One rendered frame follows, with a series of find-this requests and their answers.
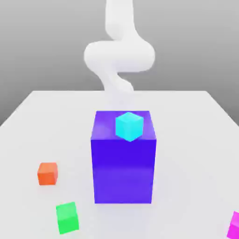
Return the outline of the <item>large purple box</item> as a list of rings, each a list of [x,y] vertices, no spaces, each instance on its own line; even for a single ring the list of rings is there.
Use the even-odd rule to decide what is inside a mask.
[[[149,111],[143,134],[132,142],[115,134],[115,121],[124,111],[97,111],[91,134],[94,201],[97,204],[152,202],[156,135]]]

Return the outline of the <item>small cyan cube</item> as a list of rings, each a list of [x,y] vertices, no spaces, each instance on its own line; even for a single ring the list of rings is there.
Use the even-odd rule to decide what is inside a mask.
[[[115,133],[118,137],[132,142],[143,135],[144,118],[132,112],[116,117]]]

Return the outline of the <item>small magenta cube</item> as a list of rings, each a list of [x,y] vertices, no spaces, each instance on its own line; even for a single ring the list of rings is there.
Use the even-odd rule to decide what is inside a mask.
[[[234,211],[227,233],[229,239],[239,239],[239,212]]]

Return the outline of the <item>small green cube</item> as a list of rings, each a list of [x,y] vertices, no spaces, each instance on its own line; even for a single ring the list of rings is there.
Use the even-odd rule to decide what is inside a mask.
[[[60,234],[79,230],[79,220],[75,202],[57,205],[56,215]]]

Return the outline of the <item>small orange cube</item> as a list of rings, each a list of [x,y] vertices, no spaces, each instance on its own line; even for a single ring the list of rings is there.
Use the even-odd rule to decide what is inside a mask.
[[[56,162],[42,162],[37,171],[39,185],[55,185],[58,178]]]

